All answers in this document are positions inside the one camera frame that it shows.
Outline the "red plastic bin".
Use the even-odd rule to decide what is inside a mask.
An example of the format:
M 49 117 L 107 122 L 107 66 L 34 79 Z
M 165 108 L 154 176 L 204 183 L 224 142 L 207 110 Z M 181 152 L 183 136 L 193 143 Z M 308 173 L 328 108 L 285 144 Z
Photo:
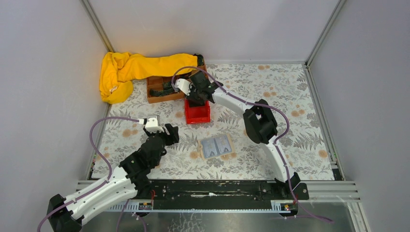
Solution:
M 185 119 L 187 124 L 209 123 L 211 121 L 209 102 L 196 104 L 185 99 Z

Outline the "beige card holder wallet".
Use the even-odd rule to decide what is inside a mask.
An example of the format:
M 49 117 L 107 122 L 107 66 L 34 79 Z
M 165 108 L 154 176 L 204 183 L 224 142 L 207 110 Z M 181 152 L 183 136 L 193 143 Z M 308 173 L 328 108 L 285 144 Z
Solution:
M 203 160 L 209 160 L 235 153 L 232 138 L 227 133 L 200 139 L 197 142 L 197 151 L 200 153 Z

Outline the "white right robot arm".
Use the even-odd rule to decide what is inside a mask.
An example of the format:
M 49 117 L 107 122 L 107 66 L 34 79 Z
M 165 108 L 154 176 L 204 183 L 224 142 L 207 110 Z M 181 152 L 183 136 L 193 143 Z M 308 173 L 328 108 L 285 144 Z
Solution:
M 219 104 L 242 116 L 247 136 L 254 143 L 259 144 L 265 152 L 273 168 L 274 180 L 286 192 L 293 193 L 300 183 L 300 177 L 284 156 L 279 142 L 282 136 L 278 134 L 278 123 L 273 115 L 274 111 L 282 116 L 284 113 L 268 105 L 263 99 L 251 102 L 238 94 L 229 92 L 222 86 L 222 83 L 211 82 L 202 71 L 191 75 L 190 81 L 188 89 L 183 89 L 180 79 L 177 81 L 177 87 L 189 100 L 196 103 L 209 101 Z

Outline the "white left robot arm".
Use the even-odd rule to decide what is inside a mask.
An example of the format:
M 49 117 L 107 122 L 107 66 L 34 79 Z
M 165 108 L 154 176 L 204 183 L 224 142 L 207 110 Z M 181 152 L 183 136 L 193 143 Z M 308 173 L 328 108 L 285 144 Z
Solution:
M 79 232 L 113 205 L 136 196 L 147 197 L 152 187 L 148 174 L 166 155 L 166 146 L 179 142 L 178 127 L 165 124 L 147 132 L 140 148 L 128 155 L 107 176 L 66 197 L 57 194 L 48 205 L 46 219 L 55 232 Z

